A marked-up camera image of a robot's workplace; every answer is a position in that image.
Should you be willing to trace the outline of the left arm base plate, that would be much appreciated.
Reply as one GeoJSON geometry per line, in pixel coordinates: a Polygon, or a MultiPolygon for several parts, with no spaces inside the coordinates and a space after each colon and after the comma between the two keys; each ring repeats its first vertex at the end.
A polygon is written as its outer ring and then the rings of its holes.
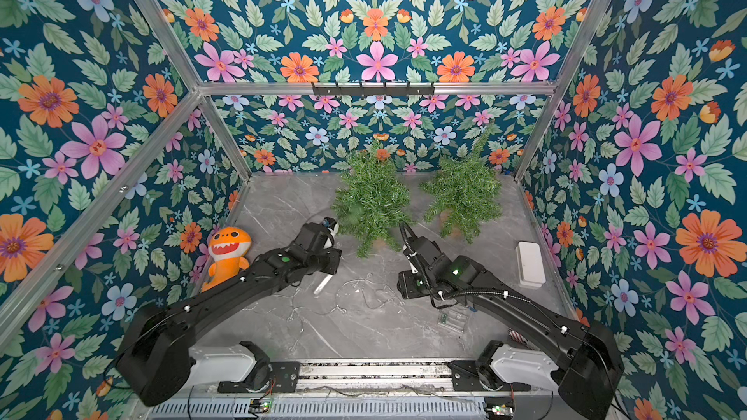
{"type": "Polygon", "coordinates": [[[277,394],[295,393],[300,381],[299,362],[260,363],[245,381],[222,381],[218,385],[221,394],[277,394]]]}

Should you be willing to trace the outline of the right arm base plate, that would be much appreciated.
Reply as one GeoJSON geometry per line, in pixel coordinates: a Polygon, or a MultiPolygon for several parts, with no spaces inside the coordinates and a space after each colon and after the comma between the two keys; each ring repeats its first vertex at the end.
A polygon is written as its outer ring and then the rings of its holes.
{"type": "Polygon", "coordinates": [[[529,392],[532,388],[523,383],[508,383],[495,374],[480,375],[474,360],[447,362],[451,371],[452,388],[455,392],[529,392]]]}

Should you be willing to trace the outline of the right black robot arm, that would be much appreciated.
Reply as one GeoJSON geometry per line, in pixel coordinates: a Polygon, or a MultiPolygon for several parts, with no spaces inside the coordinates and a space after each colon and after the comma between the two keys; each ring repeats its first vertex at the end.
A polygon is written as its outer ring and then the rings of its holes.
{"type": "Polygon", "coordinates": [[[503,322],[529,343],[521,349],[493,341],[476,363],[490,390],[521,383],[551,390],[586,419],[603,419],[616,399],[624,362],[613,332],[599,322],[564,317],[519,293],[479,262],[451,260],[439,245],[400,227],[410,270],[398,277],[403,299],[429,299],[445,310],[474,308],[503,322]]]}

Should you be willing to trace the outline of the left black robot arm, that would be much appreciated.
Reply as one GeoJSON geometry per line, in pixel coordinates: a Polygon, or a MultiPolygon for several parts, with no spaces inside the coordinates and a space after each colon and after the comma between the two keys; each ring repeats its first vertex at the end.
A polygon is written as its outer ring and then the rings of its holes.
{"type": "Polygon", "coordinates": [[[270,250],[214,288],[159,308],[145,305],[124,334],[115,368],[148,408],[187,387],[229,382],[249,392],[270,384],[270,359],[249,341],[206,346],[200,339],[241,309],[322,272],[334,276],[342,251],[331,217],[304,224],[290,245],[270,250]]]}

